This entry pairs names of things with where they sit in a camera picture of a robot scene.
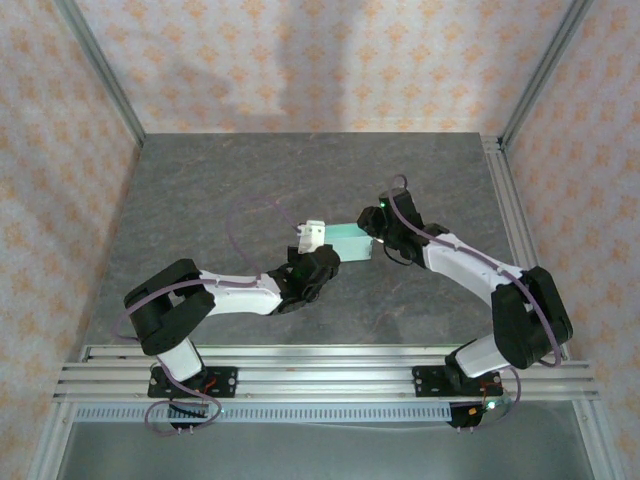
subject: light blue block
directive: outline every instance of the light blue block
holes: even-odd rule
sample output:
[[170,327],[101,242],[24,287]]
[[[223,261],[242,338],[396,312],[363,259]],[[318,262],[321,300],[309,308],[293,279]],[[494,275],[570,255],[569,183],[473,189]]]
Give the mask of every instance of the light blue block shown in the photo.
[[327,225],[324,243],[333,245],[341,262],[369,260],[373,247],[373,238],[361,230],[355,223]]

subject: patterned wallpaper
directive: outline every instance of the patterned wallpaper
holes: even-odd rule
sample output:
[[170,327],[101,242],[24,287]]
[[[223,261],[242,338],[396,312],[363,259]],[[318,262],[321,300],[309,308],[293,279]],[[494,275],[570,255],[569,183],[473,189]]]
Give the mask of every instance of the patterned wallpaper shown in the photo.
[[80,0],[145,129],[500,134],[570,0]]
[[509,152],[541,262],[640,478],[640,3],[596,0]]
[[50,0],[0,2],[0,478],[28,471],[77,351],[133,139]]

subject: gray stone surface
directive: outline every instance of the gray stone surface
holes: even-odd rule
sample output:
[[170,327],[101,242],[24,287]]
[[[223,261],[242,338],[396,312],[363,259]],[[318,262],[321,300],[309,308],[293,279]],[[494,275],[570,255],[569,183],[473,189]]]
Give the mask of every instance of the gray stone surface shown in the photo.
[[[109,328],[124,295],[179,258],[221,274],[250,274],[235,236],[265,271],[286,261],[294,231],[265,203],[297,221],[355,222],[395,173],[425,222],[438,222],[481,251],[510,262],[505,229],[477,134],[150,135],[126,201],[86,342],[116,343]],[[133,332],[126,325],[125,332]],[[199,344],[447,344],[491,331],[489,308],[451,280],[373,259],[345,263],[320,299],[288,314],[205,320]]]

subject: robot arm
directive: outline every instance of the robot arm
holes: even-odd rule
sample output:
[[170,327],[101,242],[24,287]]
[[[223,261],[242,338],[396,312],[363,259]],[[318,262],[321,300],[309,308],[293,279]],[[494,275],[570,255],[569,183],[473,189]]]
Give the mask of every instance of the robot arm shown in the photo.
[[[400,221],[391,207],[389,192],[379,196],[378,207],[364,209],[358,226],[385,248],[396,250],[412,263],[441,273],[473,292],[492,310],[493,334],[474,340],[447,357],[453,384],[509,365],[528,368],[551,351],[532,305],[508,275],[499,272],[508,272],[528,288],[548,319],[558,344],[571,338],[573,329],[549,272],[540,267],[527,271],[491,259],[461,242],[446,228],[435,223],[425,225],[406,188],[394,188],[390,193],[400,214],[431,240],[417,235]],[[482,255],[497,265],[498,271],[474,255]]]
[[[131,308],[169,287],[130,315],[143,352],[157,356],[179,382],[197,377],[204,366],[188,335],[205,318],[238,312],[284,314],[318,298],[322,286],[338,273],[340,257],[331,245],[312,250],[299,253],[289,247],[287,263],[258,277],[210,273],[190,259],[173,263],[125,297],[125,307]],[[195,285],[170,288],[189,281]]]

